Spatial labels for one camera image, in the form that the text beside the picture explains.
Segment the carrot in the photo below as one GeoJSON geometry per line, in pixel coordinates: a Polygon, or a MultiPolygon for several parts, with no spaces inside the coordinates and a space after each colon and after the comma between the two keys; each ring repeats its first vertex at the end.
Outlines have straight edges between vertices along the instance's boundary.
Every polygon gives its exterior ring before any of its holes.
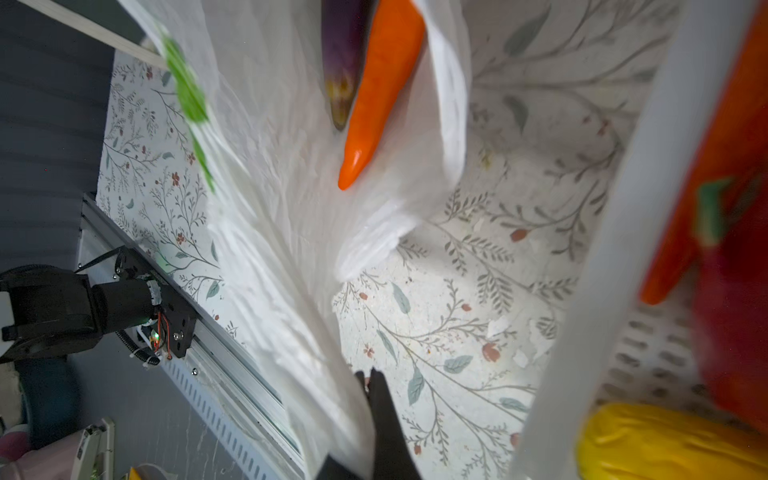
{"type": "Polygon", "coordinates": [[[339,172],[346,190],[373,158],[389,112],[411,76],[424,38],[424,20],[410,0],[380,0],[368,38],[366,66],[357,93],[339,172]]]}
{"type": "Polygon", "coordinates": [[[644,303],[664,300],[697,256],[694,218],[699,187],[733,178],[723,194],[723,206],[730,209],[768,160],[767,85],[768,1],[763,0],[647,274],[640,294],[644,303]]]}

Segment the eggplant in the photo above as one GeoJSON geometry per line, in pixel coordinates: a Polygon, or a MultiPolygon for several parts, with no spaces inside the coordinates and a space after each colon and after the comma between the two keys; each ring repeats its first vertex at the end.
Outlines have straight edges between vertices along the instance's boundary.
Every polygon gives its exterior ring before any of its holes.
{"type": "Polygon", "coordinates": [[[323,0],[323,73],[333,125],[343,130],[355,100],[365,58],[372,0],[323,0]]]}

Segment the yellow vegetable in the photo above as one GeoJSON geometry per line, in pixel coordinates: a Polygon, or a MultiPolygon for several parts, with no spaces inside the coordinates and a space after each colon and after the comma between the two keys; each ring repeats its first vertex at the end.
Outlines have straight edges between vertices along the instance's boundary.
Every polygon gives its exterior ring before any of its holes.
{"type": "Polygon", "coordinates": [[[576,456],[584,480],[768,480],[768,440],[654,406],[604,406],[576,456]]]}

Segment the floral tablecloth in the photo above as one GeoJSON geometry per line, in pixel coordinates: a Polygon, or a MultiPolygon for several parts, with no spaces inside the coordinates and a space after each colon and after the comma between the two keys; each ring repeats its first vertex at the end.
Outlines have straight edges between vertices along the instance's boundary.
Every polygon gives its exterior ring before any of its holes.
{"type": "MultiPolygon", "coordinates": [[[[425,478],[500,478],[680,0],[474,0],[466,172],[334,299],[425,478]]],[[[174,81],[115,56],[98,204],[235,339],[174,81]]]]}

